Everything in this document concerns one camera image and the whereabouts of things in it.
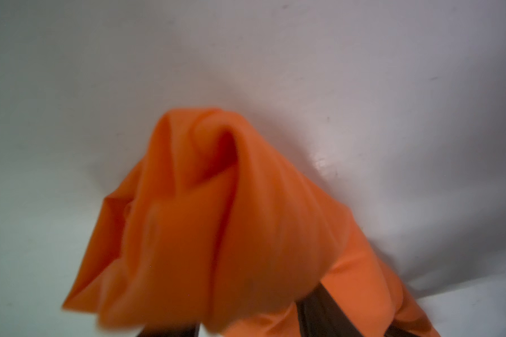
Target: orange garment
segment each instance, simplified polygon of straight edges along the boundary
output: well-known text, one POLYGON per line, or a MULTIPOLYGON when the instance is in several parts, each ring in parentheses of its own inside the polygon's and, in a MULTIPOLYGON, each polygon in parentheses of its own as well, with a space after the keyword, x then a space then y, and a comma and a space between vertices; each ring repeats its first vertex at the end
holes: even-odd
POLYGON ((351 211, 243 117, 173 110, 103 200, 64 308, 104 328, 202 322, 228 337, 299 336, 293 303, 321 279, 364 337, 392 321, 438 336, 351 211))

